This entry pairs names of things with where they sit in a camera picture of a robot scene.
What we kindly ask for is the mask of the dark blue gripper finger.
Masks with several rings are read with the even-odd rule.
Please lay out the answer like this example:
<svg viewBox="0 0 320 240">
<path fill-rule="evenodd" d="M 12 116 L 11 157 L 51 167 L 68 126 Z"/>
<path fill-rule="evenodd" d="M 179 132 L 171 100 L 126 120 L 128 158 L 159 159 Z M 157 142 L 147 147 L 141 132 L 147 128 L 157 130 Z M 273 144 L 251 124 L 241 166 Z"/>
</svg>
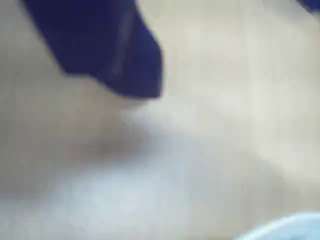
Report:
<svg viewBox="0 0 320 240">
<path fill-rule="evenodd" d="M 297 2 L 310 13 L 320 12 L 320 0 L 297 0 Z"/>
<path fill-rule="evenodd" d="M 134 0 L 26 0 L 24 6 L 57 63 L 115 93 L 156 99 L 163 86 L 160 45 Z"/>
</svg>

